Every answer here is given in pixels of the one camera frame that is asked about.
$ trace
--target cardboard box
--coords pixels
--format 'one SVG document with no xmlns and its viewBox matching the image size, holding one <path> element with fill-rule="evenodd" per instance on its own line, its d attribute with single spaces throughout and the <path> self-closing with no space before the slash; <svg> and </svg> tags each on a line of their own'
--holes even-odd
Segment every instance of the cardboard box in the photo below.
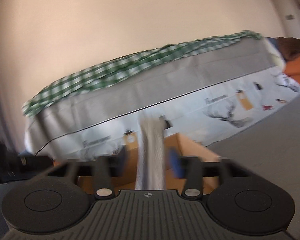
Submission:
<svg viewBox="0 0 300 240">
<path fill-rule="evenodd" d="M 218 162 L 219 156 L 209 149 L 195 143 L 188 137 L 182 134 L 174 134 L 164 139 L 164 145 L 167 149 L 174 147 L 177 152 L 182 156 L 197 156 L 202 161 L 206 162 Z M 185 179 L 176 179 L 173 171 L 169 166 L 168 155 L 166 154 L 166 189 L 176 189 L 179 193 L 182 192 Z M 129 145 L 128 160 L 124 168 L 123 176 L 119 178 L 112 178 L 112 184 L 116 191 L 116 194 L 121 189 L 134 189 L 137 175 L 138 164 L 138 144 L 134 143 L 133 146 Z M 209 194 L 218 186 L 217 177 L 204 177 L 203 191 L 205 194 Z M 93 194 L 92 177 L 81 177 L 78 181 L 78 185 L 88 194 Z"/>
</svg>

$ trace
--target grooved black surface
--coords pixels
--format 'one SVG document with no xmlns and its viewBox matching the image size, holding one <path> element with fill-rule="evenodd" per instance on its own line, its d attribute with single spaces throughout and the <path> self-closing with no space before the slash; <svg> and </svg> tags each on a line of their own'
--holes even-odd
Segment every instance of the grooved black surface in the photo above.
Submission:
<svg viewBox="0 0 300 240">
<path fill-rule="evenodd" d="M 241 236 L 216 224 L 198 201 L 180 198 L 175 190 L 122 190 L 112 200 L 97 201 L 77 225 L 49 235 L 27 235 L 13 229 L 4 240 L 142 240 L 142 239 L 266 239 L 288 240 L 286 233 L 269 236 Z"/>
</svg>

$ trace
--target deer print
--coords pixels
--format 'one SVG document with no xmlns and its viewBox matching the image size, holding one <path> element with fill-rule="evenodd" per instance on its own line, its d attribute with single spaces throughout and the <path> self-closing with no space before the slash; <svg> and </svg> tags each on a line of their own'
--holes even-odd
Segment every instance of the deer print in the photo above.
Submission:
<svg viewBox="0 0 300 240">
<path fill-rule="evenodd" d="M 252 118 L 247 117 L 241 120 L 234 120 L 234 114 L 233 111 L 236 108 L 236 105 L 234 104 L 234 102 L 229 102 L 230 105 L 227 106 L 227 116 L 222 116 L 220 114 L 218 114 L 218 112 L 212 112 L 212 106 L 208 106 L 208 110 L 205 113 L 206 116 L 211 117 L 211 118 L 217 118 L 220 119 L 221 121 L 227 121 L 230 124 L 232 124 L 235 127 L 244 127 L 246 126 L 248 123 L 250 123 L 252 121 Z"/>
</svg>

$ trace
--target green and white checkered fabric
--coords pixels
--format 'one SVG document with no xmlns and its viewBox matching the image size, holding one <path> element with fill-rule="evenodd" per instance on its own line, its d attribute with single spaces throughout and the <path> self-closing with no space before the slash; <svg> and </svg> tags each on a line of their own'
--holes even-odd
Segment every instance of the green and white checkered fabric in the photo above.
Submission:
<svg viewBox="0 0 300 240">
<path fill-rule="evenodd" d="M 243 31 L 225 36 L 166 45 L 113 59 L 61 78 L 42 89 L 22 107 L 25 116 L 34 116 L 44 108 L 68 97 L 113 86 L 144 70 L 211 50 L 221 49 L 249 37 L 261 39 L 259 33 Z"/>
</svg>

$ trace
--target red star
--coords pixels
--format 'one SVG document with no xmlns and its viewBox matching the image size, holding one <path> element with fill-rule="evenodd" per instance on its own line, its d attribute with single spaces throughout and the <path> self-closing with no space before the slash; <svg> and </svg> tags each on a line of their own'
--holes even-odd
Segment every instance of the red star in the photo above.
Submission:
<svg viewBox="0 0 300 240">
<path fill-rule="evenodd" d="M 272 110 L 274 106 L 262 106 L 263 107 L 263 111 L 266 110 Z"/>
</svg>

